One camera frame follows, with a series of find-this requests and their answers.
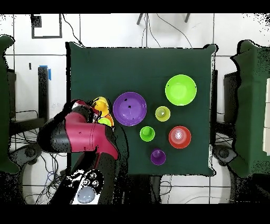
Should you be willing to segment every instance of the small purple bowl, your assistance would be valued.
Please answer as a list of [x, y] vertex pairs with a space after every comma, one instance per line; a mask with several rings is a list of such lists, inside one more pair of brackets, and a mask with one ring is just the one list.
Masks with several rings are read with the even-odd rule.
[[125, 92], [116, 99], [112, 110], [119, 123], [125, 126], [137, 125], [146, 116], [146, 101], [136, 92]]
[[162, 165], [166, 160], [166, 154], [159, 148], [155, 148], [151, 154], [151, 161], [154, 165]]

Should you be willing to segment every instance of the small green bowl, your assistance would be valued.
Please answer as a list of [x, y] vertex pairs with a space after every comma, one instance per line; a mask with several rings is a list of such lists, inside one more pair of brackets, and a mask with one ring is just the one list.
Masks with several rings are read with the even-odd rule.
[[197, 93], [197, 87], [191, 77], [178, 74], [170, 78], [165, 87], [167, 99], [176, 106], [191, 103]]
[[98, 123], [100, 124], [104, 124], [104, 125], [108, 125], [108, 126], [112, 126], [111, 122], [109, 119], [105, 118], [105, 117], [102, 117], [98, 120]]
[[155, 131], [149, 126], [145, 126], [140, 131], [140, 137], [143, 141], [149, 142], [154, 139]]

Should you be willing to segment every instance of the table leg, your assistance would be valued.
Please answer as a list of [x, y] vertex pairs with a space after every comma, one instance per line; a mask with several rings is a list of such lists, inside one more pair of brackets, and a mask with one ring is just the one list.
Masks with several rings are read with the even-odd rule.
[[142, 18], [142, 15], [143, 15], [143, 13], [140, 13], [139, 18], [138, 18], [138, 21], [137, 21], [137, 25], [139, 25], [139, 24], [140, 24], [140, 22], [141, 22], [141, 18]]
[[185, 19], [185, 23], [187, 23], [187, 22], [188, 22], [188, 18], [189, 18], [189, 16], [190, 16], [190, 13], [187, 13], [187, 16], [186, 16], [186, 19]]

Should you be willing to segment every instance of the small yellow bowl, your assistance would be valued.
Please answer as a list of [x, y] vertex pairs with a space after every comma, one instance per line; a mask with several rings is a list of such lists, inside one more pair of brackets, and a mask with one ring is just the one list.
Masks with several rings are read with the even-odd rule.
[[161, 106], [156, 109], [155, 116], [160, 122], [165, 122], [170, 118], [171, 112], [168, 107]]
[[104, 97], [98, 97], [93, 101], [93, 107], [101, 112], [101, 117], [105, 117], [109, 113], [109, 105]]

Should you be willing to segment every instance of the floor tile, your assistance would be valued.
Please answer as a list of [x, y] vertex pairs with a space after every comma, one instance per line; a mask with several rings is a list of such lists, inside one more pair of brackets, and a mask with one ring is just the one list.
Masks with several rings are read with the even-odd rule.
[[[224, 113], [224, 75], [237, 71], [237, 68], [229, 57], [216, 57], [215, 69], [218, 70], [217, 112]], [[217, 114], [217, 120], [224, 121], [224, 115]]]
[[265, 104], [264, 126], [270, 128], [270, 102]]
[[169, 187], [160, 187], [160, 199], [162, 204], [168, 204], [168, 199], [169, 199], [169, 192], [170, 188]]
[[14, 57], [12, 55], [5, 55], [6, 63], [9, 69], [14, 69]]
[[[1, 14], [0, 15], [0, 35], [13, 36], [13, 15]], [[6, 54], [13, 54], [13, 45], [6, 50]]]
[[189, 188], [173, 187], [169, 195], [169, 204], [208, 204], [209, 187]]
[[[54, 160], [49, 153], [42, 152], [41, 154], [46, 161], [46, 168], [49, 172], [55, 170], [53, 168]], [[59, 169], [58, 174], [61, 170], [66, 169], [66, 157], [57, 156], [56, 157]], [[26, 165], [24, 175], [23, 175], [23, 185], [48, 185], [53, 180], [53, 175], [48, 174], [45, 168], [45, 162], [42, 157], [37, 158], [37, 162], [34, 165]]]
[[[202, 48], [213, 41], [213, 13], [191, 13], [188, 23], [185, 23], [186, 13], [160, 13], [159, 16], [181, 30], [193, 48]], [[142, 46], [142, 34], [146, 25], [144, 15], [137, 25], [138, 17], [139, 13], [81, 14], [82, 42], [85, 46]], [[149, 21], [149, 48], [159, 48], [152, 35], [162, 48], [190, 48], [185, 36], [162, 21], [156, 13], [149, 13]], [[146, 31], [143, 46], [146, 46]]]
[[[16, 111], [38, 111], [38, 67], [51, 69], [49, 80], [49, 117], [59, 113], [66, 102], [66, 56], [16, 55]], [[21, 119], [35, 116], [33, 113], [19, 115]]]
[[230, 186], [230, 174], [226, 166], [220, 166], [216, 158], [212, 158], [216, 175], [211, 177], [211, 186]]
[[[43, 27], [35, 28], [39, 35], [54, 35], [59, 23], [59, 16], [56, 14], [41, 14]], [[62, 38], [54, 39], [32, 39], [32, 26], [30, 15], [15, 15], [15, 54], [66, 54], [65, 42], [74, 41], [71, 27], [62, 17]], [[74, 35], [80, 38], [80, 19], [78, 14], [65, 14], [65, 19], [71, 24]]]
[[270, 102], [270, 78], [267, 79], [266, 83], [266, 98], [265, 102]]
[[210, 204], [224, 204], [230, 202], [230, 188], [213, 188], [210, 190]]
[[174, 175], [172, 186], [209, 186], [209, 177], [201, 175]]
[[270, 153], [270, 128], [264, 128], [263, 151]]
[[50, 188], [51, 196], [49, 194], [46, 195], [46, 190], [47, 188], [43, 186], [23, 186], [23, 196], [25, 198], [26, 203], [27, 204], [47, 204], [52, 198], [55, 190], [53, 188]]
[[171, 175], [163, 175], [161, 180], [160, 180], [160, 186], [169, 186], [172, 180], [172, 176]]
[[270, 45], [269, 23], [262, 14], [215, 13], [217, 55], [235, 55], [241, 40], [252, 40], [261, 46]]

